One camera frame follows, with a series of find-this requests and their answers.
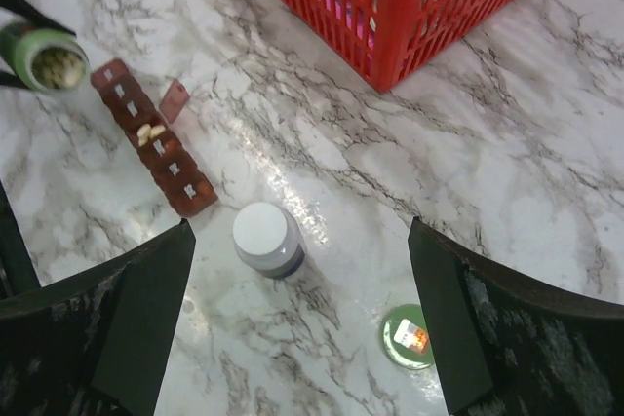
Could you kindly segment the white cap vitamin bottle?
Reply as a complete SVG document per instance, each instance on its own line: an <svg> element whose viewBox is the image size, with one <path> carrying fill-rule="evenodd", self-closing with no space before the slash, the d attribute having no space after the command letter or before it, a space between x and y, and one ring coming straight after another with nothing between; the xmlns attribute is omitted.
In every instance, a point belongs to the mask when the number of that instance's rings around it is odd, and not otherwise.
<svg viewBox="0 0 624 416"><path fill-rule="evenodd" d="M256 202L242 208L233 221L232 236L241 261L266 278L290 276L305 258L293 216L270 203Z"/></svg>

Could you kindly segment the green supplement bottle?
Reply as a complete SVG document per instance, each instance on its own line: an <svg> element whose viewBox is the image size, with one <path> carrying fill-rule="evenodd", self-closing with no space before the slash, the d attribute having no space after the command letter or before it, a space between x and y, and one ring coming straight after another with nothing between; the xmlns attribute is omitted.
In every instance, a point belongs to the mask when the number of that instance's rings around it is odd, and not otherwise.
<svg viewBox="0 0 624 416"><path fill-rule="evenodd" d="M9 67L7 72L22 80L23 90L50 96L75 92L91 70L73 36L25 20L1 28L1 59Z"/></svg>

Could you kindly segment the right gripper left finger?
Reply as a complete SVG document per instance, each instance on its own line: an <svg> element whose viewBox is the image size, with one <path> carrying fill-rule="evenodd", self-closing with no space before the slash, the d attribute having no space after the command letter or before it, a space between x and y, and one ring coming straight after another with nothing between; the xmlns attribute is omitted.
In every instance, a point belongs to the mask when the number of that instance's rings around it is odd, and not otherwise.
<svg viewBox="0 0 624 416"><path fill-rule="evenodd" d="M195 245L182 219L116 258L3 295L2 414L153 414Z"/></svg>

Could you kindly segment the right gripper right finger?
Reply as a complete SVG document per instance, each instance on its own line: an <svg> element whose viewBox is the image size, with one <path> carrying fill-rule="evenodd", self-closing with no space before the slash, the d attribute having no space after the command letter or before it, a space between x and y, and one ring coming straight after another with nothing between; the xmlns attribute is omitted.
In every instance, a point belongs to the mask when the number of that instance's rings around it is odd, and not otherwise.
<svg viewBox="0 0 624 416"><path fill-rule="evenodd" d="M622 305L494 262L419 218L408 244L448 414L622 414Z"/></svg>

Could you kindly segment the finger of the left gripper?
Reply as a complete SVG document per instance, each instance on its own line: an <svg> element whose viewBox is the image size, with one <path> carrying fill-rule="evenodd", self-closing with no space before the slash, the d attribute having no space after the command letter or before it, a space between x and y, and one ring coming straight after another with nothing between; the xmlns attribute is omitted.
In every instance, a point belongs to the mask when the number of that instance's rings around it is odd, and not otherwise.
<svg viewBox="0 0 624 416"><path fill-rule="evenodd" d="M76 33L41 13L26 0L0 0L1 9L28 20L39 28L53 29L62 33L76 36Z"/></svg>
<svg viewBox="0 0 624 416"><path fill-rule="evenodd" d="M21 89L22 88L22 80L4 70L0 71L0 87L1 88L11 88L11 89Z"/></svg>

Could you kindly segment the brown weekly pill organizer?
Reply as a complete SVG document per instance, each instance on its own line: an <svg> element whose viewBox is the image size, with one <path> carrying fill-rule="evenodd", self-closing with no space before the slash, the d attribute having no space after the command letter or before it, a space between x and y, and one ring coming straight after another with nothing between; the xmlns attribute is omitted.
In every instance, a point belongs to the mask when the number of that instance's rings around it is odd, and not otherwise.
<svg viewBox="0 0 624 416"><path fill-rule="evenodd" d="M195 216L217 201L212 184L123 60L98 68L91 84L178 215Z"/></svg>

